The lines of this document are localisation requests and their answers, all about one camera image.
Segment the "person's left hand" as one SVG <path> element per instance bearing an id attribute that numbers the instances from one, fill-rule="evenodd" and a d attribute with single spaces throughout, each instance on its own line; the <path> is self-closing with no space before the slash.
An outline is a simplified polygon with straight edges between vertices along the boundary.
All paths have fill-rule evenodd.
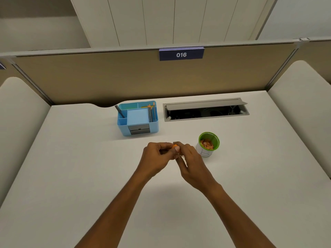
<path id="1" fill-rule="evenodd" d="M 164 160 L 159 153 L 161 149 L 174 149 L 169 142 L 150 142 L 144 148 L 134 175 L 145 181 L 150 180 L 166 167 L 170 160 Z"/>

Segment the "person's right hand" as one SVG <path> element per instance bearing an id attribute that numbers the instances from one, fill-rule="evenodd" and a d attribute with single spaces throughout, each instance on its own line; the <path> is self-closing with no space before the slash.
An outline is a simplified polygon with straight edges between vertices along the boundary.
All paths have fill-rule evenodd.
<path id="1" fill-rule="evenodd" d="M 222 186 L 214 179 L 196 149 L 181 142 L 174 142 L 180 147 L 187 170 L 180 170 L 183 179 L 206 197 L 223 193 Z"/>

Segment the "person's right forearm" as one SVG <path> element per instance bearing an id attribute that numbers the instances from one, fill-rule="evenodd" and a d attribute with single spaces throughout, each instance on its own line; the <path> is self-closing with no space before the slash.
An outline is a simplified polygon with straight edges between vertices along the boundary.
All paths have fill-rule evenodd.
<path id="1" fill-rule="evenodd" d="M 219 183 L 201 192 L 212 204 L 236 248 L 276 248 Z"/>

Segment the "person's left forearm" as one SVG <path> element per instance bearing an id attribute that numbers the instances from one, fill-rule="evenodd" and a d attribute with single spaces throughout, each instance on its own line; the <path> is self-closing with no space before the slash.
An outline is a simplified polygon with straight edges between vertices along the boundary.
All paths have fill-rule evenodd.
<path id="1" fill-rule="evenodd" d="M 147 173 L 134 172 L 74 248 L 118 248 L 139 195 L 151 178 Z"/>

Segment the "green rimmed clear cup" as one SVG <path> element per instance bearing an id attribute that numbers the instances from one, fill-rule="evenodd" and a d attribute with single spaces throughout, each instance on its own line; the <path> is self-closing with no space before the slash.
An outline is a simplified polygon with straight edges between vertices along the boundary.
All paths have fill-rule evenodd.
<path id="1" fill-rule="evenodd" d="M 211 140 L 214 145 L 214 150 L 208 150 L 208 149 L 203 148 L 200 143 L 201 139 Z M 212 132 L 203 132 L 200 134 L 200 136 L 198 138 L 198 143 L 196 145 L 196 151 L 202 157 L 210 157 L 213 154 L 213 151 L 217 150 L 219 146 L 220 146 L 220 140 L 216 134 L 214 134 Z"/>

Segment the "gray organizer drawer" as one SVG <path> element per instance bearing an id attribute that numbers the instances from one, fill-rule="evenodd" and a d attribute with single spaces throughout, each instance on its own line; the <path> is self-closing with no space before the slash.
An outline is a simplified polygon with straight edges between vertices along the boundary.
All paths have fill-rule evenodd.
<path id="1" fill-rule="evenodd" d="M 150 133 L 150 125 L 142 124 L 142 125 L 131 125 L 128 126 L 131 135 L 138 135 L 143 133 Z"/>

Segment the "blue sticky note pad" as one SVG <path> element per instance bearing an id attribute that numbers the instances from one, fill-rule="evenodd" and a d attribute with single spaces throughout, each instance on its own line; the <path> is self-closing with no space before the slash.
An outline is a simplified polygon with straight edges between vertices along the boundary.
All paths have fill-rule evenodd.
<path id="1" fill-rule="evenodd" d="M 127 110 L 127 125 L 143 125 L 150 122 L 148 108 Z"/>

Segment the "blue desk organizer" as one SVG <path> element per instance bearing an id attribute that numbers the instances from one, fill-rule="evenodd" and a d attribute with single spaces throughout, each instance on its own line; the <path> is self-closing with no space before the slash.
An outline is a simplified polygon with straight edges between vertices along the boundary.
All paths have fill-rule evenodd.
<path id="1" fill-rule="evenodd" d="M 127 125 L 127 110 L 128 109 L 137 109 L 137 108 L 147 108 L 148 105 L 155 107 L 155 116 L 156 121 L 150 122 L 150 133 L 157 133 L 159 131 L 159 120 L 158 120 L 158 110 L 156 101 L 141 101 L 141 102 L 131 102 L 131 103 L 122 103 L 119 104 L 118 107 L 122 110 L 122 113 L 126 116 L 126 118 L 122 118 L 122 116 L 118 113 L 117 125 L 123 134 L 123 136 L 132 136 L 130 134 L 130 130 Z"/>

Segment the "blue number sign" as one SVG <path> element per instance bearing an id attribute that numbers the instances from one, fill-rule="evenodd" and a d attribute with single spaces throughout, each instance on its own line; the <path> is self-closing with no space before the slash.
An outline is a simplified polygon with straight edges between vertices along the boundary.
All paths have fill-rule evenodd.
<path id="1" fill-rule="evenodd" d="M 204 47 L 159 49 L 159 61 L 202 59 L 204 51 Z"/>

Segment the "beige desk partition panel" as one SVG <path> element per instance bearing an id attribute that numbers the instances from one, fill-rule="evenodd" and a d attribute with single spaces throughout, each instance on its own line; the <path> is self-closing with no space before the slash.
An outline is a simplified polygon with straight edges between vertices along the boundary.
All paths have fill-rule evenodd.
<path id="1" fill-rule="evenodd" d="M 204 47 L 202 59 L 159 61 L 159 49 Z M 300 41 L 36 50 L 2 54 L 51 103 L 110 105 L 125 100 L 264 90 Z"/>

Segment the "white rounded side divider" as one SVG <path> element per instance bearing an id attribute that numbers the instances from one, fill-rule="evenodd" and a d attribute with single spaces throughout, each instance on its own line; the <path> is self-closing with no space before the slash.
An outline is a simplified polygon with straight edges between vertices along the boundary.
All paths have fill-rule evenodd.
<path id="1" fill-rule="evenodd" d="M 0 86 L 0 207 L 50 108 L 17 77 Z"/>
<path id="2" fill-rule="evenodd" d="M 331 84 L 296 61 L 268 91 L 279 110 L 331 178 Z"/>

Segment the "white panelled cabinet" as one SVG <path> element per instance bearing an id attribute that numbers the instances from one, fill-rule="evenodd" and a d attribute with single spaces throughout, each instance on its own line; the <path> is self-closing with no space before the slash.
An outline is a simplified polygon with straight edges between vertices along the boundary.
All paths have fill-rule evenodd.
<path id="1" fill-rule="evenodd" d="M 71 0 L 89 45 L 255 40 L 277 0 Z"/>

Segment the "beige neighbouring partition panel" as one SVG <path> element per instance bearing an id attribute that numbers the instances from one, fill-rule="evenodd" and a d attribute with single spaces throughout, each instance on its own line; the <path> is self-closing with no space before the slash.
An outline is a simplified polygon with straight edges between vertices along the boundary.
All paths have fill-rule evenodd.
<path id="1" fill-rule="evenodd" d="M 331 83 L 331 39 L 305 43 L 296 51 L 293 61 L 303 60 Z"/>

